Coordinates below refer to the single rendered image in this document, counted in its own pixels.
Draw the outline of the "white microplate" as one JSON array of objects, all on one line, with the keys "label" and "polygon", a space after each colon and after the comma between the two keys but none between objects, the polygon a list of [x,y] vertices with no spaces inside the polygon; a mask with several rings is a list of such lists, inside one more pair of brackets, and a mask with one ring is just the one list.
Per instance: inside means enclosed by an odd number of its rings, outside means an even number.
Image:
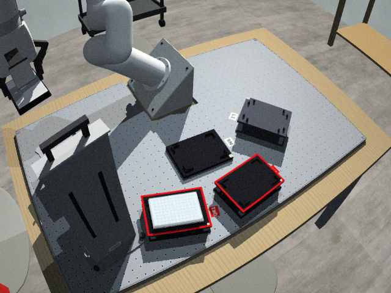
[{"label": "white microplate", "polygon": [[153,229],[204,222],[197,192],[148,199]]}]

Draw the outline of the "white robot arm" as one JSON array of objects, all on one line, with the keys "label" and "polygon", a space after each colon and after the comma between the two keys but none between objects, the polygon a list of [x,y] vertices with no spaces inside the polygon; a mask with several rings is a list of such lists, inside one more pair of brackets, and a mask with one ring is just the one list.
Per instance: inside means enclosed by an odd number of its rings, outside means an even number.
[{"label": "white robot arm", "polygon": [[[14,31],[25,14],[16,0],[0,0],[0,37]],[[166,84],[170,62],[133,48],[133,12],[126,0],[87,0],[87,25],[94,31],[106,30],[86,41],[83,55],[88,63],[141,82],[151,92]],[[4,57],[18,90],[36,79],[27,57],[23,58],[17,48]]]}]

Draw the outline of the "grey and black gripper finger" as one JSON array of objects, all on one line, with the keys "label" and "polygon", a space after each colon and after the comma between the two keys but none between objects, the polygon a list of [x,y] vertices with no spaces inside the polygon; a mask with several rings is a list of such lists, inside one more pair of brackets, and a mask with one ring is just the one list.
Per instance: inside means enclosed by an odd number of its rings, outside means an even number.
[{"label": "grey and black gripper finger", "polygon": [[44,71],[43,71],[42,63],[46,55],[46,50],[48,48],[49,43],[46,40],[33,40],[33,42],[35,47],[41,47],[40,51],[37,54],[37,57],[35,58],[35,60],[33,60],[33,62],[34,62],[34,67],[37,75],[41,80],[43,80],[42,74],[44,73]]},{"label": "grey and black gripper finger", "polygon": [[10,95],[10,92],[5,84],[5,80],[6,80],[6,77],[5,78],[0,78],[0,89],[2,90],[3,94],[5,97],[8,96],[9,100],[12,99],[11,95]]}]

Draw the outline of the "dark grey rectangular nest with corner posts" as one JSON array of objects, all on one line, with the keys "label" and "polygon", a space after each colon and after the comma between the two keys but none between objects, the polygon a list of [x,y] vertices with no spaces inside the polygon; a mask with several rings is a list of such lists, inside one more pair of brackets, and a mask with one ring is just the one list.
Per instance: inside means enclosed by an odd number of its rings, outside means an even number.
[{"label": "dark grey rectangular nest with corner posts", "polygon": [[289,110],[247,97],[235,131],[283,147],[291,114]]}]

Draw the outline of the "black rectangular nest with red border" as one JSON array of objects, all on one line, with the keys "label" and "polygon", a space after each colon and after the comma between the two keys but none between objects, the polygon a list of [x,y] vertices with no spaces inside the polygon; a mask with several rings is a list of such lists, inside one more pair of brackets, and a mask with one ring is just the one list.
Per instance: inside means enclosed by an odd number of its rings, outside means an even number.
[{"label": "black rectangular nest with red border", "polygon": [[[153,229],[152,217],[148,203],[149,198],[164,197],[168,195],[185,194],[189,192],[197,192],[204,222],[191,223],[186,225],[171,226],[167,228]],[[144,212],[145,224],[149,241],[161,241],[166,239],[174,239],[179,237],[193,236],[197,234],[210,233],[212,227],[210,215],[206,205],[202,187],[192,189],[176,190],[159,194],[141,195],[142,207]],[[163,236],[162,236],[163,235]],[[154,237],[153,237],[154,236]]]},{"label": "black rectangular nest with red border", "polygon": [[213,190],[242,219],[281,189],[284,181],[257,153],[217,179]]}]

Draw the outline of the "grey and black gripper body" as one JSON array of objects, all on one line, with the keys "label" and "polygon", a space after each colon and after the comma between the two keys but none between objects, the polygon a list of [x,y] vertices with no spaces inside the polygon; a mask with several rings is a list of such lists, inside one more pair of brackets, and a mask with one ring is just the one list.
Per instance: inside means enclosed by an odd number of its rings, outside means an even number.
[{"label": "grey and black gripper body", "polygon": [[37,57],[33,39],[24,19],[14,31],[0,37],[0,78],[10,75],[10,65],[6,61],[4,54],[15,48],[17,48],[23,58],[27,57],[29,63]]}]

